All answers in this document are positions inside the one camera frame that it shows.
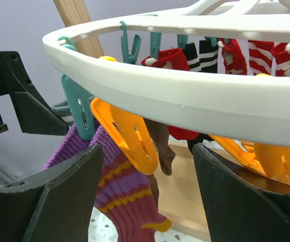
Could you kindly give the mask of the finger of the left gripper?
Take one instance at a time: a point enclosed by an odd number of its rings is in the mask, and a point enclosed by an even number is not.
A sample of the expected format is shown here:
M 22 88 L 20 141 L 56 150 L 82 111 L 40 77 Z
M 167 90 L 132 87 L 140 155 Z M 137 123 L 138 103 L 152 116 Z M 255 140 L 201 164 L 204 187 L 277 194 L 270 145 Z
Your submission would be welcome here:
M 16 51 L 0 51 L 0 96 L 9 95 L 22 132 L 63 136 L 67 124 L 52 110 L 30 80 Z M 8 130 L 0 114 L 0 133 Z

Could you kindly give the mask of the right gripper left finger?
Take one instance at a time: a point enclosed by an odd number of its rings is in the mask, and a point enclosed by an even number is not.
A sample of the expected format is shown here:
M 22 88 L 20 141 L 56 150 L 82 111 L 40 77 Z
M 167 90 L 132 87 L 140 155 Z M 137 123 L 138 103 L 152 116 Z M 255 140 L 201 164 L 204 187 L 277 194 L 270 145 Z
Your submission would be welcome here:
M 0 188 L 0 241 L 87 241 L 102 164 L 95 145 Z

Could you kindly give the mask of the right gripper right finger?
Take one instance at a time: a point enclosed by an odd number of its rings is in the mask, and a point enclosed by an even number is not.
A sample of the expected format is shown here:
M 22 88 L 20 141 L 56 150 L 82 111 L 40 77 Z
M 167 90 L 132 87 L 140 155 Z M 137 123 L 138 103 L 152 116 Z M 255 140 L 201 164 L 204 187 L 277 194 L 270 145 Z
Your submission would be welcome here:
M 290 185 L 201 144 L 193 157 L 211 241 L 290 241 Z

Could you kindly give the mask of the teal clothespin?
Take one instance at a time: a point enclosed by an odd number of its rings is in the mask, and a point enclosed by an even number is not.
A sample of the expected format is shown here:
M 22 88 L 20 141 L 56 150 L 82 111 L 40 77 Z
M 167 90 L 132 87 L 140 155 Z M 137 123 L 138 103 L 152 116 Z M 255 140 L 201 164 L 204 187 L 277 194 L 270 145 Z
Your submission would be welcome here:
M 91 93 L 63 74 L 61 84 L 81 139 L 91 140 L 95 133 L 94 118 L 90 110 Z

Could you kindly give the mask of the white round clip hanger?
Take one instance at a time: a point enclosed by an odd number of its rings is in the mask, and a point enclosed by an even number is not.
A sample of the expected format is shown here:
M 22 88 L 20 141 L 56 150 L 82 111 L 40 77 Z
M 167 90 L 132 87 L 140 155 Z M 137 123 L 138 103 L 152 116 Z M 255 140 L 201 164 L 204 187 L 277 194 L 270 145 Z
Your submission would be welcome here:
M 65 48 L 73 41 L 120 30 L 212 35 L 290 42 L 290 9 L 262 1 L 250 14 L 227 16 L 232 3 L 211 16 L 184 8 L 122 16 L 63 28 L 42 39 L 51 63 L 95 96 L 169 125 L 246 141 L 290 147 L 290 77 L 195 73 L 111 63 Z

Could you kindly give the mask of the brown sock grey cuff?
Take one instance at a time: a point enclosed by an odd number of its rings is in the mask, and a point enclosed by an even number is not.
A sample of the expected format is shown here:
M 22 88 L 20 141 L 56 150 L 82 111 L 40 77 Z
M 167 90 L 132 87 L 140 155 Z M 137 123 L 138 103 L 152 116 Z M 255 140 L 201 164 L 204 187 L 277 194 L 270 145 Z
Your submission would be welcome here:
M 165 175 L 172 174 L 172 162 L 176 156 L 175 152 L 169 147 L 168 126 L 150 119 L 144 119 L 150 137 L 155 144 L 162 172 Z

